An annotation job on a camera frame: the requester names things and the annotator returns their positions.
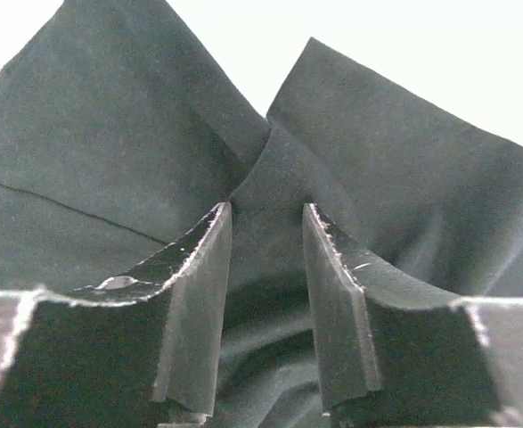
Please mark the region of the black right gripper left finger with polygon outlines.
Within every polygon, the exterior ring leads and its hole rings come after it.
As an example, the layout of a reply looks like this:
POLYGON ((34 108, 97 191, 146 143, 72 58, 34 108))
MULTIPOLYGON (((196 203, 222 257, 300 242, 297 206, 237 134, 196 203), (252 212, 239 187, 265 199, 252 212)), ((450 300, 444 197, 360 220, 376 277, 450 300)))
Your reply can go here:
POLYGON ((197 427, 213 415, 232 208, 97 286, 0 290, 0 427, 197 427))

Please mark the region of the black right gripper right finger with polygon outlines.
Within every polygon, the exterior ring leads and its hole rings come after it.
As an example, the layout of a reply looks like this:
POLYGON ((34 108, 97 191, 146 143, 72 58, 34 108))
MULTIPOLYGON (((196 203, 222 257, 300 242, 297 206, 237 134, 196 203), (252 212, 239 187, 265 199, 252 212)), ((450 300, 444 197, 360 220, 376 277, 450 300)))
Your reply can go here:
POLYGON ((493 426, 502 406, 456 294, 349 237, 317 206, 302 218, 323 412, 334 427, 493 426))

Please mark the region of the black t shirt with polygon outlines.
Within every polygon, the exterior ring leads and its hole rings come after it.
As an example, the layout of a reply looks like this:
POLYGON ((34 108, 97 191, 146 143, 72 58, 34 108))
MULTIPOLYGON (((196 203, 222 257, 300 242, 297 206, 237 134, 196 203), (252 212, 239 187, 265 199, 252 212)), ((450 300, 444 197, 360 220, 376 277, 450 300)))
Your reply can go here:
POLYGON ((457 295, 523 427, 523 147, 310 39, 266 117, 163 1, 66 1, 0 72, 0 290, 97 286, 232 208, 214 412, 334 427, 302 218, 457 295))

